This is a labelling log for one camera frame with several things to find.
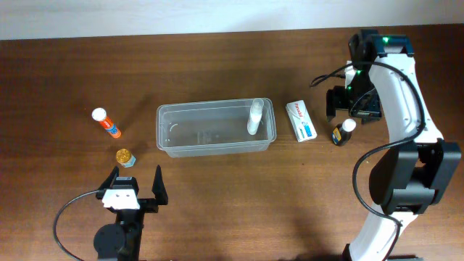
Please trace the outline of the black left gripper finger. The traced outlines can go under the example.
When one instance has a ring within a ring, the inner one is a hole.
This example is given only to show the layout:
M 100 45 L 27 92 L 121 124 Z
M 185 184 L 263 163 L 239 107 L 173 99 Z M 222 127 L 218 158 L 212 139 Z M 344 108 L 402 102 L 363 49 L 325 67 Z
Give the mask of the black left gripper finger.
M 152 193 L 154 194 L 157 205 L 168 205 L 167 190 L 162 179 L 162 169 L 159 165 L 155 171 Z
M 114 183 L 115 179 L 119 176 L 119 167 L 115 166 L 109 176 L 104 180 L 104 182 L 100 185 L 99 190 L 109 189 L 111 185 Z

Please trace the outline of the white translucent squeeze bottle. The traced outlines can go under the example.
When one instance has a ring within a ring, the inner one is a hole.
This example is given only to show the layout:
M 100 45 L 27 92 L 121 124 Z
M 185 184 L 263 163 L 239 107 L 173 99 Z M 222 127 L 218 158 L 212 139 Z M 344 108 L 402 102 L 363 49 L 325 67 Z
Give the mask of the white translucent squeeze bottle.
M 247 122 L 247 131 L 249 135 L 255 135 L 259 128 L 260 121 L 262 119 L 262 111 L 264 107 L 264 101 L 262 99 L 254 99 L 249 111 L 249 119 Z

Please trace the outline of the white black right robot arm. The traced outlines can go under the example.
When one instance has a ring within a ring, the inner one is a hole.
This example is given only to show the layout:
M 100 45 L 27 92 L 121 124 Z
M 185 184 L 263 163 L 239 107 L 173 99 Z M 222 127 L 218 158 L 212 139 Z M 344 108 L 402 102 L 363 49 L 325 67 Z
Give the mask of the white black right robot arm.
M 444 140 L 426 108 L 410 39 L 362 29 L 350 38 L 351 60 L 341 67 L 344 86 L 326 94 L 326 116 L 338 109 L 364 123 L 386 120 L 389 142 L 366 152 L 354 169 L 384 151 L 370 172 L 369 212 L 357 237 L 344 248 L 343 260 L 387 260 L 402 232 L 431 205 L 438 204 L 457 169 L 461 150 Z

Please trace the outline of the white Panadol box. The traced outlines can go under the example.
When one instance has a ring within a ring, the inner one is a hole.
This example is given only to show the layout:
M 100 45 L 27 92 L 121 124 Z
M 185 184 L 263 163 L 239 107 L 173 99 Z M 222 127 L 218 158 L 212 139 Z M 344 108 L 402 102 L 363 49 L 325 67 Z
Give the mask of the white Panadol box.
M 298 142 L 317 138 L 317 132 L 303 100 L 289 102 L 286 111 Z

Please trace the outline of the dark bottle white cap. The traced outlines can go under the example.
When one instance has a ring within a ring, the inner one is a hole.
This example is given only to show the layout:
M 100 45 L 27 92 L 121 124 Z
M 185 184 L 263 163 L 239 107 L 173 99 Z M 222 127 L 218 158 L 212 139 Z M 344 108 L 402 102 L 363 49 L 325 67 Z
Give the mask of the dark bottle white cap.
M 336 146 L 345 145 L 351 139 L 352 132 L 356 128 L 357 123 L 353 119 L 346 119 L 338 124 L 331 133 L 331 138 Z

